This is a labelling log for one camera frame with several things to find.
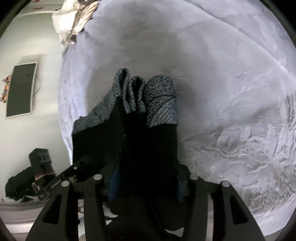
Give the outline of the dark patterned pants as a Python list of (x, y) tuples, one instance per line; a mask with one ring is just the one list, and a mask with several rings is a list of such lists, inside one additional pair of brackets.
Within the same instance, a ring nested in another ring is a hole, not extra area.
[(177, 159), (176, 95), (171, 78), (144, 81), (119, 69), (104, 99), (74, 122), (73, 163), (78, 180), (100, 173), (103, 200), (124, 225), (178, 230), (186, 218)]

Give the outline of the lavender plush blanket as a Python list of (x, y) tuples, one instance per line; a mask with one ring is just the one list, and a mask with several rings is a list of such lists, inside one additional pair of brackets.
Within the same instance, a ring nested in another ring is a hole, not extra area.
[(68, 152), (74, 121), (120, 68), (169, 76), (179, 112), (178, 158), (227, 180), (262, 233), (295, 209), (295, 47), (259, 1), (102, 1), (63, 56), (58, 112)]

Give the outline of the white cloth pile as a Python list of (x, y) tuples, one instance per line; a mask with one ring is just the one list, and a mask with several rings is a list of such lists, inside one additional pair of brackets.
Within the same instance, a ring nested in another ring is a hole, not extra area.
[(60, 43), (64, 46), (69, 43), (69, 38), (79, 8), (80, 5), (78, 1), (66, 0), (62, 8), (55, 11), (52, 15), (54, 29), (59, 35)]

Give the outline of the beige striped cloth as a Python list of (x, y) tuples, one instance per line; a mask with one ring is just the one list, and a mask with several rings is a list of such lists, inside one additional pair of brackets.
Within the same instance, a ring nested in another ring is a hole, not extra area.
[(78, 1), (78, 10), (68, 39), (71, 45), (76, 43), (78, 33), (84, 29), (86, 23), (92, 18), (93, 13), (96, 11), (100, 3), (101, 1), (95, 0)]

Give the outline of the wall mounted dark screen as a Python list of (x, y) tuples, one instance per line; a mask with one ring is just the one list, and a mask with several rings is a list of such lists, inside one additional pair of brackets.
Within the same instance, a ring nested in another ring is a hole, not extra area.
[(14, 67), (6, 100), (6, 118), (32, 113), (37, 66), (37, 62), (32, 62)]

